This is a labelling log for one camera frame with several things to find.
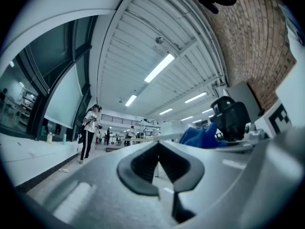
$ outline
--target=blue cloth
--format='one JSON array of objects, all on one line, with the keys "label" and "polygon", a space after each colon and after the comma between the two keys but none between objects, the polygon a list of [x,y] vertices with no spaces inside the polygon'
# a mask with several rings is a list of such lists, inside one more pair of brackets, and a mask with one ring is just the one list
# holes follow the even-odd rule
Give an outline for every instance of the blue cloth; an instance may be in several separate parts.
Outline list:
[{"label": "blue cloth", "polygon": [[219,142],[215,138],[217,124],[211,123],[209,129],[188,128],[179,143],[201,148],[226,147],[227,142]]}]

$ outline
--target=chair backrest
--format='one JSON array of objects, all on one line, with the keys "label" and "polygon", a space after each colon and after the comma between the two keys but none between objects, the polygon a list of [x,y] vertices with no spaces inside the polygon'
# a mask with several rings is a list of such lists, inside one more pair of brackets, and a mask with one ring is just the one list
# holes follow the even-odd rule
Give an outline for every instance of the chair backrest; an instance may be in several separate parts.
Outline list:
[{"label": "chair backrest", "polygon": [[210,118],[217,123],[218,129],[223,133],[225,140],[235,141],[244,137],[244,127],[251,122],[245,105],[234,103]]},{"label": "chair backrest", "polygon": [[228,96],[223,96],[218,98],[215,102],[211,104],[211,108],[214,110],[215,114],[220,114],[224,109],[229,107],[230,105],[234,104],[235,101],[228,97]]}]

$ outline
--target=white ceiling panel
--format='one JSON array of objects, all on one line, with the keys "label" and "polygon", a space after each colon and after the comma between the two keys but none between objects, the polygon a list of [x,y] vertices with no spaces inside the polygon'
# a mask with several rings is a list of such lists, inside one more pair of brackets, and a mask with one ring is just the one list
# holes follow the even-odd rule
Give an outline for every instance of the white ceiling panel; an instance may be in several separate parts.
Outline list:
[{"label": "white ceiling panel", "polygon": [[[183,12],[176,3],[180,0],[130,1],[122,2],[125,9],[116,24],[111,23],[113,29],[109,28],[111,34],[106,36],[110,39],[103,45],[99,102],[118,112],[159,119],[177,119],[183,113],[203,111],[202,106],[216,97],[211,84],[223,80],[216,74],[220,71],[215,72],[218,59],[210,55],[215,49],[210,48],[210,42],[201,42],[208,38],[200,35],[204,25],[198,28],[194,24],[190,13]],[[159,36],[164,38],[161,44],[156,43]],[[145,82],[169,53],[175,59],[150,83]],[[202,92],[208,94],[184,102]],[[137,98],[126,107],[132,94]],[[159,115],[168,108],[173,111]]]}]

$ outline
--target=white shirt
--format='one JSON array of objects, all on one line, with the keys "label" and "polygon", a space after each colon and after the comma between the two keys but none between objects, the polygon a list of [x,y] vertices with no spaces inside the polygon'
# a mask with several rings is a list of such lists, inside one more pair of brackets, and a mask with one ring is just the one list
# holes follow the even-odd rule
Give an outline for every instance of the white shirt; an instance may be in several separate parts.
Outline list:
[{"label": "white shirt", "polygon": [[133,137],[135,135],[135,129],[130,129],[129,131],[128,131],[128,136],[131,136],[131,137]]},{"label": "white shirt", "polygon": [[[85,118],[86,118],[87,120],[89,120],[89,119],[91,119],[91,118],[96,118],[96,114],[95,114],[93,111],[89,111],[89,112],[86,114]],[[88,131],[88,132],[94,133],[94,125],[95,125],[95,122],[94,122],[94,121],[90,121],[90,122],[85,126],[85,129],[84,129],[84,130],[86,130],[86,131]]]}]

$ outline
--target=black pants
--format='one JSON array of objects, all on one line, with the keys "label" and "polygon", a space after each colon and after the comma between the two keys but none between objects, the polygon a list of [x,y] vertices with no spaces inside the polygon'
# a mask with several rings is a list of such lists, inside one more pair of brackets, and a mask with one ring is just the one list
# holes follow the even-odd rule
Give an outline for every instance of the black pants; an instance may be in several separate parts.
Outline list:
[{"label": "black pants", "polygon": [[88,158],[94,133],[83,131],[81,135],[82,135],[82,138],[83,138],[83,140],[82,140],[82,150],[81,150],[81,160],[83,160],[84,153],[85,153],[85,150],[86,150],[86,136],[88,136],[88,141],[87,141],[87,151],[86,151],[85,158]]},{"label": "black pants", "polygon": [[[133,136],[127,136],[126,138],[132,138]],[[126,141],[127,146],[129,146],[130,141]]]}]

